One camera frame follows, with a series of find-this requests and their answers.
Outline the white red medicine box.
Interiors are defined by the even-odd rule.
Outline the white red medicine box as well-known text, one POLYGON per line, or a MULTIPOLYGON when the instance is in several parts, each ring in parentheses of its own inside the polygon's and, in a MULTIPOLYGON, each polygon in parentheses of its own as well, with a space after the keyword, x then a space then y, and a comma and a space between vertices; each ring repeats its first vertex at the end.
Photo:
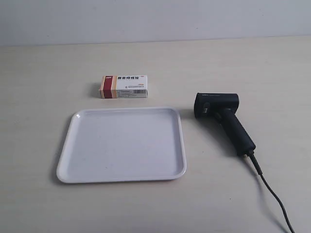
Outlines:
POLYGON ((103 76, 99 92, 102 99, 148 97, 147 75, 103 76))

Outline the black handheld barcode scanner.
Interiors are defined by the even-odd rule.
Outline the black handheld barcode scanner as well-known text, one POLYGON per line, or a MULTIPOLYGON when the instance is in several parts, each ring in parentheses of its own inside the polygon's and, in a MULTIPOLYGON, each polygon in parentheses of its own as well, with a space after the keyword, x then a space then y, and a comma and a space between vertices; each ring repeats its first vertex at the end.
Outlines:
POLYGON ((256 145, 236 117, 239 96, 235 93, 197 93, 194 115, 197 119, 214 118, 223 128, 238 155, 249 155, 256 145))

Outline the white rectangular plastic tray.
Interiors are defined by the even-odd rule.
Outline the white rectangular plastic tray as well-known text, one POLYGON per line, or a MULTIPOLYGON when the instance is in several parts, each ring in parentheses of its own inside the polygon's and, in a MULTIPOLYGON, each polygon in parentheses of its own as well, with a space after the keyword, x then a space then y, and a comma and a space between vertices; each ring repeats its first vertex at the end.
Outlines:
POLYGON ((177 110, 86 109, 71 118, 56 175, 63 183, 166 181, 186 169, 177 110))

